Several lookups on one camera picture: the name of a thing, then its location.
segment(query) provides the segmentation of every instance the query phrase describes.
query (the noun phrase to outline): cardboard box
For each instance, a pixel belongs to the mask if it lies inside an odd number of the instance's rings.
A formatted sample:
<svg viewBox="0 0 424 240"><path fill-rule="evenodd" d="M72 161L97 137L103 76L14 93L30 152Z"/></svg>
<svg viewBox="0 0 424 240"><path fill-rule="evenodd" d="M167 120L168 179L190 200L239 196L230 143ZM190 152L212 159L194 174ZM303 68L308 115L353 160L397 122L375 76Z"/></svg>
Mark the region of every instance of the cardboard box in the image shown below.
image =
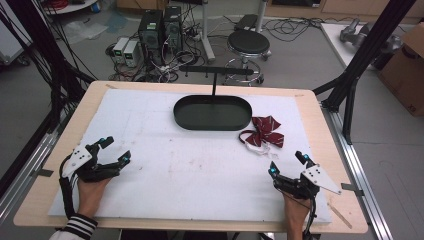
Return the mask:
<svg viewBox="0 0 424 240"><path fill-rule="evenodd" d="M405 33L402 41L404 46L379 78L413 116L424 116L424 23Z"/></svg>
<svg viewBox="0 0 424 240"><path fill-rule="evenodd" d="M168 0L117 0L119 10L131 13L143 13L146 9L164 10Z"/></svg>

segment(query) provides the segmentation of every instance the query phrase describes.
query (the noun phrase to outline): black oval tray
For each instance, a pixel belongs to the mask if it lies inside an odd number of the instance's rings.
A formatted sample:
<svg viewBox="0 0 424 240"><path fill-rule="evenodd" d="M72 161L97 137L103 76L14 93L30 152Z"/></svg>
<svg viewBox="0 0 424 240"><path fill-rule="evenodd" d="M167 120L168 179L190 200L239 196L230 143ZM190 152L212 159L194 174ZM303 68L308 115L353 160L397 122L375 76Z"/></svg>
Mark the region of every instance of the black oval tray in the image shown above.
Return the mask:
<svg viewBox="0 0 424 240"><path fill-rule="evenodd" d="M252 107L235 96L190 95L175 104L174 118L188 130L237 131L249 125Z"/></svg>

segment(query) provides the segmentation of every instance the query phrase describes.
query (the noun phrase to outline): table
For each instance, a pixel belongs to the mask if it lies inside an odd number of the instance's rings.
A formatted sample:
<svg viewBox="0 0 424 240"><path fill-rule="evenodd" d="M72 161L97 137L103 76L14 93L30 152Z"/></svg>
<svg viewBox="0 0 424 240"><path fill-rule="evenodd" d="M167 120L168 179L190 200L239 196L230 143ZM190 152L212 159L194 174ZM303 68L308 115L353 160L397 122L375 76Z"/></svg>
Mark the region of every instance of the table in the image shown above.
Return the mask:
<svg viewBox="0 0 424 240"><path fill-rule="evenodd" d="M187 84L154 84L97 81L90 85L87 93L75 111L68 126L58 140L44 169L54 170L51 177L39 176L23 204L19 208L14 222L18 226L64 226L65 217L52 217L47 213L56 195L58 184L58 169L62 160L78 145L85 133L102 97L108 89L140 89L148 91L169 92L211 92L210 85ZM217 94L237 95L274 95L294 97L303 119L314 161L320 163L333 180L340 183L350 183L342 161L327 127L318 101L312 91L297 89L271 89L218 86ZM317 233L364 233L367 224L355 193L344 191L336 195L325 191L330 213L333 219L329 224L314 224L311 231ZM284 232L283 223L262 221L192 221L169 219L129 219L129 218L100 218L99 227L103 228L134 228L134 229L164 229L164 230L215 230L215 231L257 231Z"/></svg>

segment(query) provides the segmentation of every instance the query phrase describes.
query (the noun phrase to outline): human hand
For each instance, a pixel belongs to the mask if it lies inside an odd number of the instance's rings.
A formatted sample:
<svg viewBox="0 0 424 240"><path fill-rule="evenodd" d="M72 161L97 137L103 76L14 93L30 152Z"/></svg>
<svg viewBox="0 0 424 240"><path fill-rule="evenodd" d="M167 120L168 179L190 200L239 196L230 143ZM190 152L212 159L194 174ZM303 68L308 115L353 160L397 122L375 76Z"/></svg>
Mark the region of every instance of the human hand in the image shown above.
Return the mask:
<svg viewBox="0 0 424 240"><path fill-rule="evenodd" d="M309 213L311 200L295 199L286 192L283 192L283 196L287 224L287 239L302 240L303 223Z"/></svg>
<svg viewBox="0 0 424 240"><path fill-rule="evenodd" d="M86 217L93 218L99 209L100 201L106 185L112 178L104 179L100 182L86 183L78 179L79 208L78 213Z"/></svg>

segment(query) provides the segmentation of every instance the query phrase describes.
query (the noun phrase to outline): sleeve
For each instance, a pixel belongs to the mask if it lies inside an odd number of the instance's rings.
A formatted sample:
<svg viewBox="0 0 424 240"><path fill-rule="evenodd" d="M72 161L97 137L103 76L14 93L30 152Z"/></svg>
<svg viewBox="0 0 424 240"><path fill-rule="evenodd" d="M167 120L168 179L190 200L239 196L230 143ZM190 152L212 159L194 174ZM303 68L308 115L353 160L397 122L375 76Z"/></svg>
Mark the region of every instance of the sleeve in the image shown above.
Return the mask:
<svg viewBox="0 0 424 240"><path fill-rule="evenodd" d="M89 240L96 230L97 222L81 214L69 219L65 228L55 232L50 240Z"/></svg>

